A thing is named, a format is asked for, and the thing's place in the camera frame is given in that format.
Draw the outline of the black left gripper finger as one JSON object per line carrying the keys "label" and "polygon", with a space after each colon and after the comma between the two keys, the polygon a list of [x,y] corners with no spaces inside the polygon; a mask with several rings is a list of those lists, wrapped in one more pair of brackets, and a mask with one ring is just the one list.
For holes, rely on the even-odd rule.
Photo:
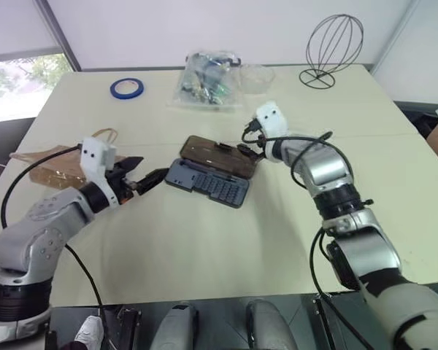
{"label": "black left gripper finger", "polygon": [[124,171],[133,171],[142,161],[143,157],[130,156],[122,160],[122,168]]}
{"label": "black left gripper finger", "polygon": [[143,179],[136,183],[135,191],[138,195],[143,195],[159,185],[168,174],[168,168],[158,168],[151,171]]}

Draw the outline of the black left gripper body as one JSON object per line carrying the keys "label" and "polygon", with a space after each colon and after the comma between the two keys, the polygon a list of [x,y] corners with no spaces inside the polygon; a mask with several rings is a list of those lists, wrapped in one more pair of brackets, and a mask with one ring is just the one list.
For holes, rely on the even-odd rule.
{"label": "black left gripper body", "polygon": [[136,183],[127,179],[130,171],[124,171],[122,162],[116,162],[112,170],[105,173],[105,179],[111,189],[106,195],[109,204],[124,204],[134,197]]}

